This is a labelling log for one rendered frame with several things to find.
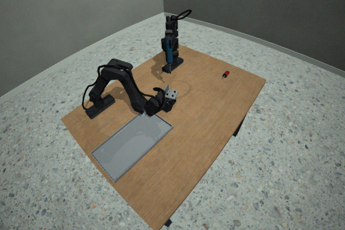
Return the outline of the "grey l-shaped metal bracket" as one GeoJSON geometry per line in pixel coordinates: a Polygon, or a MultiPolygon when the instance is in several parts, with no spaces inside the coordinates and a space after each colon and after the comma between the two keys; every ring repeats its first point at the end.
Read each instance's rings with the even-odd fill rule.
{"type": "Polygon", "coordinates": [[[178,91],[176,91],[174,93],[174,90],[169,89],[169,84],[166,85],[164,90],[166,91],[165,97],[169,98],[169,99],[173,99],[174,100],[176,98],[177,94],[178,94],[178,91]],[[167,93],[168,93],[168,95],[167,95],[167,93]],[[174,95],[174,97],[172,97],[172,95],[174,95]]]}

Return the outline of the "blue electric screwdriver barrel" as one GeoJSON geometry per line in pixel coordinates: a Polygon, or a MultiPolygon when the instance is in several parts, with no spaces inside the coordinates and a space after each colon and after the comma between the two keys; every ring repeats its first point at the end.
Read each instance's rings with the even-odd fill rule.
{"type": "Polygon", "coordinates": [[[165,57],[166,62],[169,65],[169,68],[173,62],[173,47],[172,47],[172,37],[171,36],[165,36],[164,38],[165,43],[165,57]]]}

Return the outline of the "red screwdriver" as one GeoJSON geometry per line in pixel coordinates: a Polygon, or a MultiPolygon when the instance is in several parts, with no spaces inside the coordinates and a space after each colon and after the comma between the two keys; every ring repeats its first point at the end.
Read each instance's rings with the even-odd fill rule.
{"type": "MultiPolygon", "coordinates": [[[[223,78],[226,78],[226,77],[229,75],[229,73],[230,73],[229,71],[226,71],[226,72],[223,74],[223,78]]],[[[222,78],[222,79],[223,79],[223,78],[222,78]]]]}

